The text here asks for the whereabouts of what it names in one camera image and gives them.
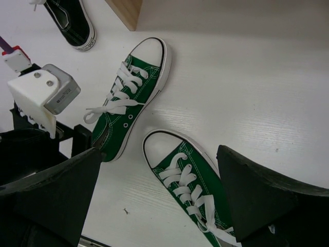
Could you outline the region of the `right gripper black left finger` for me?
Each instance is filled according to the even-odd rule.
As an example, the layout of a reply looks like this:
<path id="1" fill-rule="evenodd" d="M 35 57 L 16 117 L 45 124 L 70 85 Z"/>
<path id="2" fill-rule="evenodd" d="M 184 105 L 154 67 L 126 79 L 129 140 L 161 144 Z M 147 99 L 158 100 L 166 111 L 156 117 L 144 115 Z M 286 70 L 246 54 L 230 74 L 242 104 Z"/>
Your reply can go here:
<path id="1" fill-rule="evenodd" d="M 78 246 L 99 175 L 96 148 L 40 171 L 1 169 L 1 246 Z"/>

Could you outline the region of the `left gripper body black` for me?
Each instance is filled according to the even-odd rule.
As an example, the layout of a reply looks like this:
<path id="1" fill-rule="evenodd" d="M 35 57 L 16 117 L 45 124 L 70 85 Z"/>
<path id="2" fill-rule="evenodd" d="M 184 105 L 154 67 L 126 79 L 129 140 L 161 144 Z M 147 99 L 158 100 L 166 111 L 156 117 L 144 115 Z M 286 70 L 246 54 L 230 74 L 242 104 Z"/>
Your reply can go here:
<path id="1" fill-rule="evenodd" d="M 1 133 L 1 180 L 19 180 L 67 160 L 59 151 L 62 141 L 72 139 L 72 156 L 91 147 L 92 133 L 82 125 L 72 129 L 57 122 L 56 137 L 52 139 L 22 116 L 18 108 L 10 112 L 14 129 Z"/>

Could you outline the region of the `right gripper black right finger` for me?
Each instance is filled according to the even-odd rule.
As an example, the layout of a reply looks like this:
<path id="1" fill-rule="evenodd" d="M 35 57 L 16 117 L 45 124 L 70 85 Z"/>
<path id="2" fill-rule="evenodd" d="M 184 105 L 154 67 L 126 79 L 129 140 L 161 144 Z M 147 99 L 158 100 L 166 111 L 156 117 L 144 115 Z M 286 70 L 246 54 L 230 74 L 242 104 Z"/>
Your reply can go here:
<path id="1" fill-rule="evenodd" d="M 240 243 L 328 243 L 328 189 L 220 145 L 217 162 Z"/>

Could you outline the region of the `green sneaker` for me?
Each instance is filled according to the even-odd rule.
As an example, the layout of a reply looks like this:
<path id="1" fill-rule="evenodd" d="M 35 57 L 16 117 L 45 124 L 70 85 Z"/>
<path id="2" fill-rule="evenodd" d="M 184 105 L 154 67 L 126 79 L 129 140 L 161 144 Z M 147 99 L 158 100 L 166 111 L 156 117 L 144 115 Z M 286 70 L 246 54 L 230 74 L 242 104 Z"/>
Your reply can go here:
<path id="1" fill-rule="evenodd" d="M 164 40 L 142 40 L 121 62 L 103 105 L 87 109 L 83 120 L 95 124 L 92 146 L 101 152 L 103 162 L 122 155 L 136 120 L 164 88 L 171 63 Z"/>
<path id="2" fill-rule="evenodd" d="M 142 142 L 143 156 L 158 181 L 212 246 L 241 246 L 217 166 L 186 135 L 153 130 Z"/>

